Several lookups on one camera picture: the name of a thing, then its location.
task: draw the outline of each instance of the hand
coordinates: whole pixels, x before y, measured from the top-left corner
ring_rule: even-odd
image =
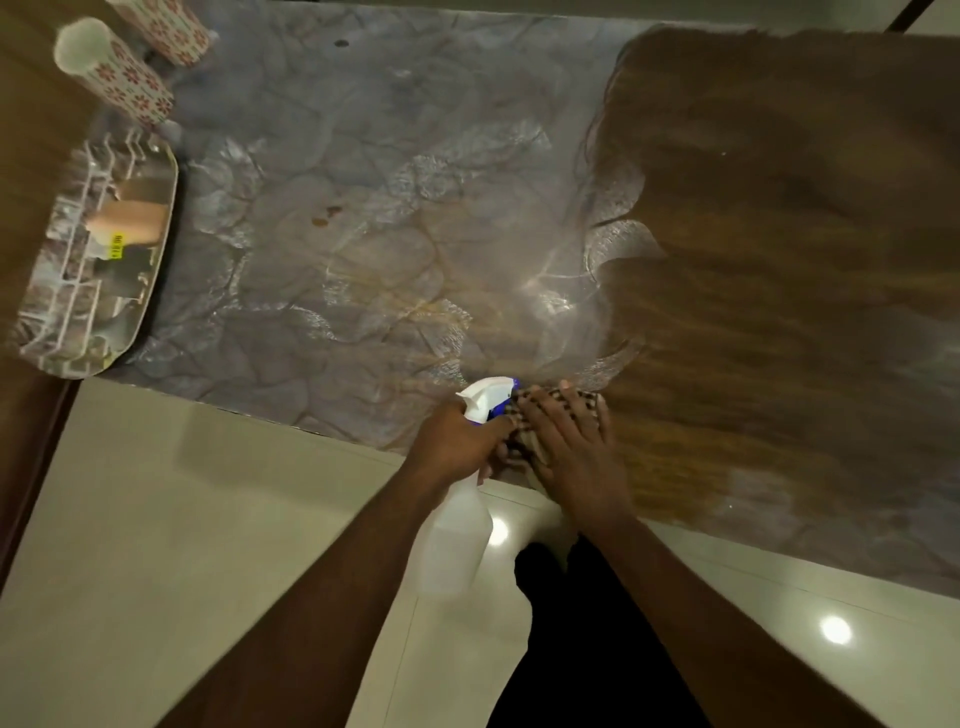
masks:
[[[536,386],[531,387],[529,398],[519,402],[550,456],[549,467],[539,461],[533,467],[550,497],[583,533],[596,540],[621,523],[636,521],[627,473],[614,451],[610,410],[603,397],[598,402],[598,423],[569,382],[562,381],[560,390],[573,417]]]
[[[459,398],[440,404],[420,425],[403,469],[437,489],[448,488],[477,471],[482,480],[489,472],[488,458],[516,425],[506,415],[477,425],[464,417],[466,409],[467,404]]]

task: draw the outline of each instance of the checkered cloth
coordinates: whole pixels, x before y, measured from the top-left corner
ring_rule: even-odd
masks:
[[[545,391],[550,397],[562,404],[565,411],[570,411],[570,404],[564,399],[564,395],[561,394],[559,388],[555,387]],[[527,421],[527,418],[523,415],[523,412],[520,411],[520,407],[516,403],[519,397],[529,392],[529,389],[514,390],[510,401],[507,402],[504,408],[504,413],[513,417],[514,421],[518,423],[513,434],[507,438],[507,464],[515,468],[522,468],[526,463],[533,463],[534,458],[539,460],[543,465],[550,464],[550,458],[540,445],[537,433],[534,432],[533,426]],[[584,392],[579,389],[577,390],[577,394],[579,394],[580,399],[584,401],[588,412],[593,415],[593,417],[597,417],[597,402],[600,396],[596,392]]]

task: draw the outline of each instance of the bottle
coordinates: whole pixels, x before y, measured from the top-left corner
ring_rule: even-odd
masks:
[[[473,382],[459,393],[467,401],[464,412],[481,425],[503,411],[516,381],[490,376]],[[420,557],[418,588],[423,595],[456,596],[466,592],[480,568],[493,531],[493,518],[480,498],[474,473],[450,486],[444,502],[423,526],[426,530]]]

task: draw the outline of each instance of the grey marble surface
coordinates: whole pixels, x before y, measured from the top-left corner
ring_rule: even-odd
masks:
[[[381,449],[481,376],[599,389],[642,348],[596,278],[659,255],[635,168],[593,175],[648,24],[209,3],[170,75],[185,199],[145,343],[107,376]]]

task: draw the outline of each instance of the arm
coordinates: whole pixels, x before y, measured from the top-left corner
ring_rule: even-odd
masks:
[[[420,526],[513,428],[441,405],[396,475],[160,728],[345,725]]]
[[[710,721],[879,726],[636,518],[606,403],[598,423],[576,390],[562,385],[572,418],[542,390],[520,403],[550,455],[551,467],[538,467],[540,481],[604,554]]]

